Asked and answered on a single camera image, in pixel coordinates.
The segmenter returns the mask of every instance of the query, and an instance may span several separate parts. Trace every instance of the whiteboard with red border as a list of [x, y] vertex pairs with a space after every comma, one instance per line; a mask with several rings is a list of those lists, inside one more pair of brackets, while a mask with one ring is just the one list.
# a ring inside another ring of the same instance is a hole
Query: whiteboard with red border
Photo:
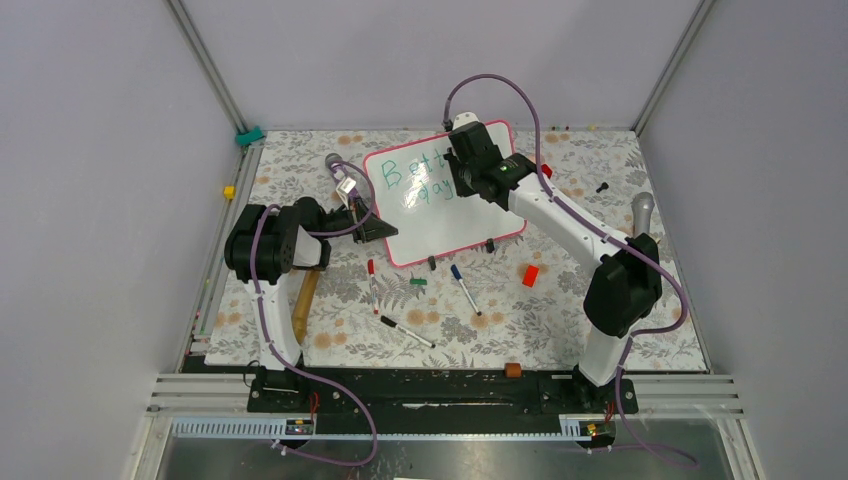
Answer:
[[[504, 158], [514, 153], [512, 129], [503, 120], [486, 124]], [[479, 196], [460, 198], [444, 154], [447, 133], [387, 148], [365, 157], [374, 183], [374, 207], [398, 229], [386, 238], [395, 267], [421, 263], [524, 230], [526, 222]]]

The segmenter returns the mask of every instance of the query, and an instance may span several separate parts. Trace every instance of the gray wall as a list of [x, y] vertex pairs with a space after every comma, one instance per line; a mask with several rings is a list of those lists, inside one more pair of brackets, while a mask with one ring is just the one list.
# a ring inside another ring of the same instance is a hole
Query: gray wall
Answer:
[[848, 447], [848, 3], [719, 2], [642, 141], [769, 478]]
[[235, 166], [163, 2], [0, 7], [0, 467], [114, 479]]
[[[263, 128], [438, 127], [444, 100], [500, 73], [548, 124], [629, 128], [698, 0], [186, 0], [248, 121]], [[456, 108], [529, 127], [509, 87]]]

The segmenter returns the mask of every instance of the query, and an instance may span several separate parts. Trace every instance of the tabletop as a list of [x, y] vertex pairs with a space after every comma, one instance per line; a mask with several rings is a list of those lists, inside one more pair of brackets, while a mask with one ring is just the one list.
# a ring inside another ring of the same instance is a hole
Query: tabletop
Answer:
[[[315, 197], [326, 209], [341, 201], [324, 166], [330, 152], [357, 165], [368, 153], [432, 136], [432, 131], [276, 131], [268, 132], [249, 203], [291, 204]], [[533, 158], [533, 132], [515, 131], [515, 149]], [[553, 169], [552, 182], [608, 225], [630, 233], [630, 202], [651, 191], [633, 132], [543, 132], [542, 156]], [[601, 183], [609, 188], [596, 193]], [[660, 212], [651, 235], [659, 243], [660, 263], [678, 277]], [[586, 344], [590, 324], [582, 310], [588, 278], [569, 254], [533, 225], [517, 236], [402, 269], [388, 261], [383, 241], [356, 244], [350, 236], [331, 239], [332, 255], [321, 274], [307, 336], [309, 366], [503, 368], [519, 362], [525, 369], [560, 370], [574, 366]], [[380, 313], [436, 343], [429, 349], [390, 329], [371, 306], [368, 259], [374, 259]], [[477, 316], [450, 272], [456, 264], [475, 296]], [[521, 282], [528, 266], [539, 269], [532, 288]], [[411, 285], [410, 278], [427, 286]], [[302, 273], [292, 273], [293, 305]], [[640, 328], [674, 322], [680, 302], [667, 284]], [[218, 309], [206, 363], [245, 365], [258, 358], [256, 322], [244, 286], [229, 273]], [[691, 319], [663, 335], [642, 336], [626, 367], [650, 371], [706, 369]]]

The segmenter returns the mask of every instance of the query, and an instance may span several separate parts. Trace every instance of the marker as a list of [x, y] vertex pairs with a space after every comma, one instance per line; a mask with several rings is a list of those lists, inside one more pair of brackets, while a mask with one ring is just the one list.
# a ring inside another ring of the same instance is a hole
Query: marker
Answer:
[[435, 343], [433, 343], [429, 340], [425, 340], [421, 335], [418, 335], [417, 333], [409, 330], [408, 328], [404, 327], [403, 325], [398, 325], [397, 322], [395, 322], [394, 320], [392, 320], [391, 318], [389, 318], [385, 315], [380, 317], [380, 321], [385, 323], [389, 327], [394, 328], [395, 330], [400, 330], [401, 332], [409, 335], [410, 337], [418, 340], [419, 342], [423, 343], [424, 345], [427, 345], [430, 348], [436, 348]]
[[374, 305], [374, 313], [379, 313], [377, 309], [377, 278], [374, 277], [374, 260], [368, 260], [368, 275], [371, 275], [371, 304]]
[[462, 281], [462, 275], [459, 274], [459, 269], [456, 268], [456, 265], [451, 265], [451, 272], [453, 272], [454, 278], [459, 281], [459, 286], [462, 287], [462, 291], [465, 292], [465, 296], [468, 297], [468, 301], [471, 302], [471, 306], [474, 307], [474, 311], [477, 312], [477, 316], [483, 315], [483, 312], [477, 308], [477, 304], [474, 303], [474, 298], [471, 296], [471, 293], [468, 292], [468, 288], [465, 287], [465, 282]]

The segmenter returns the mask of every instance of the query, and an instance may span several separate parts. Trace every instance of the green object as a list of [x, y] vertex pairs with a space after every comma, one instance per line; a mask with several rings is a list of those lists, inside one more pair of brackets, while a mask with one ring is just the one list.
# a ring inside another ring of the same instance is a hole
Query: green object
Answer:
[[241, 135], [236, 135], [236, 143], [240, 147], [244, 147], [246, 145], [250, 145], [251, 143], [259, 140], [264, 137], [265, 134], [262, 133], [262, 129], [259, 127], [253, 127], [253, 130], [243, 133]]

